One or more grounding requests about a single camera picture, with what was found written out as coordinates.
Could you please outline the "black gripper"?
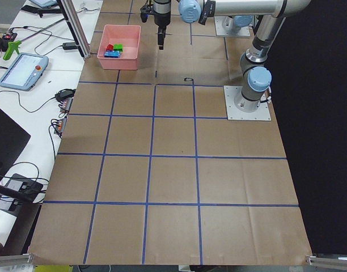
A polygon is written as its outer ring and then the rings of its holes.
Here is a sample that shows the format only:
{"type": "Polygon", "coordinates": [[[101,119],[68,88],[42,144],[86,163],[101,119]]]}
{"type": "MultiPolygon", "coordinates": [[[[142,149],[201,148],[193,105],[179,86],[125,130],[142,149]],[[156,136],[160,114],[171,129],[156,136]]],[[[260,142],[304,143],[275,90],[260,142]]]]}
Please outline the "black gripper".
{"type": "Polygon", "coordinates": [[[171,0],[153,0],[153,12],[154,22],[158,26],[158,47],[159,50],[163,50],[166,27],[171,22],[171,0]]]}

